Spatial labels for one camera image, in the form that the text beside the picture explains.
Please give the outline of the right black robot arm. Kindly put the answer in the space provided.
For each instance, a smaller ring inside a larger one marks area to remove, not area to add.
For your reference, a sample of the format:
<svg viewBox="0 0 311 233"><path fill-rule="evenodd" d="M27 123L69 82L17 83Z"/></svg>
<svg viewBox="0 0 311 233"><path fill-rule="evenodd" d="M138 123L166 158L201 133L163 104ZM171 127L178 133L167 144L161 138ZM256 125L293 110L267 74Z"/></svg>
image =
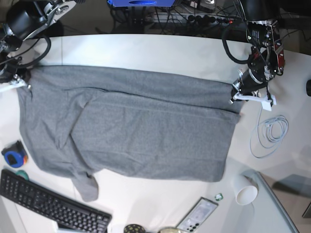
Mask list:
<svg viewBox="0 0 311 233"><path fill-rule="evenodd" d="M37 65L50 51L51 39L43 32L55 24L76 4L84 0L19 0L7 12L6 21L0 28L0 83L27 82L30 79L29 67ZM9 57L18 51L23 42L37 38L36 45L43 38L45 51L28 63L21 63L24 51Z"/></svg>

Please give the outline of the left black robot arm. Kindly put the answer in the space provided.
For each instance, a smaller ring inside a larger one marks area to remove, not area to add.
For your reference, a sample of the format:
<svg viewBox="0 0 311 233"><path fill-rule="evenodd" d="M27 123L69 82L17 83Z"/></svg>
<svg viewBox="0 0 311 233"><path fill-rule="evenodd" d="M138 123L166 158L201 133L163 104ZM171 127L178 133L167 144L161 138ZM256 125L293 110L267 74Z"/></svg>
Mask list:
<svg viewBox="0 0 311 233"><path fill-rule="evenodd" d="M224 29L222 43L227 56L236 64L247 65L248 69L232 84L231 101L250 100L284 72L284 49L277 20L280 9L275 0L235 0L233 3L239 18ZM251 45L251 54L246 60L235 58L227 44L229 33L241 24Z"/></svg>

